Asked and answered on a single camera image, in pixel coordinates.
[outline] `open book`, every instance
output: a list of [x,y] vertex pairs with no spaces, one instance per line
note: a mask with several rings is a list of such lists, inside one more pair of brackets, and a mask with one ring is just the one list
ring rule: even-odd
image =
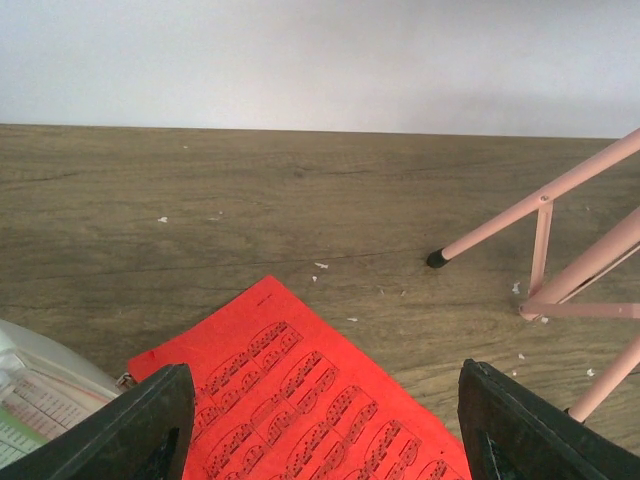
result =
[[116,382],[62,345],[0,320],[0,468],[119,394]]

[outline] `pink music stand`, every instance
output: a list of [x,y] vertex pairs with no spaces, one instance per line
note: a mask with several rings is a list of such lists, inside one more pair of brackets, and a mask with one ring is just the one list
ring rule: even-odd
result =
[[[527,320],[541,315],[640,319],[640,303],[565,303],[640,249],[640,207],[543,285],[554,200],[639,150],[640,129],[585,160],[448,247],[432,252],[427,258],[427,265],[441,268],[452,258],[537,210],[529,298],[520,306],[520,314]],[[638,364],[640,335],[568,410],[569,415],[583,422]]]

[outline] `musical notation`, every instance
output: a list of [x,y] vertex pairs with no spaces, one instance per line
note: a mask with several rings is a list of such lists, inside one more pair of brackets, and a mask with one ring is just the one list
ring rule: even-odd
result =
[[286,322],[274,323],[262,329],[247,350],[215,368],[204,385],[196,389],[197,406],[212,405],[196,408],[192,443],[247,396],[301,340],[302,335]]
[[437,419],[273,278],[156,350],[129,370],[191,367],[193,480],[469,480]]
[[451,465],[442,459],[434,460],[420,472],[416,480],[464,480]]

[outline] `music staff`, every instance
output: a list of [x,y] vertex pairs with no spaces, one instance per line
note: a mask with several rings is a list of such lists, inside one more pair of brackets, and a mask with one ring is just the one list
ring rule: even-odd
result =
[[209,415],[207,421],[196,428],[197,434],[192,437],[194,441],[232,410],[302,338],[286,322],[272,324],[254,337],[246,351],[233,355],[216,368],[207,382],[196,390],[196,402],[208,396],[215,405],[216,414],[213,418]]

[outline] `red paper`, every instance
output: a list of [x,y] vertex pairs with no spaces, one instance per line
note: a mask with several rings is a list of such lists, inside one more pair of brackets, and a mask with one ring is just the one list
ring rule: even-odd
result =
[[440,421],[273,277],[129,372],[175,363],[196,387],[184,478],[470,479]]

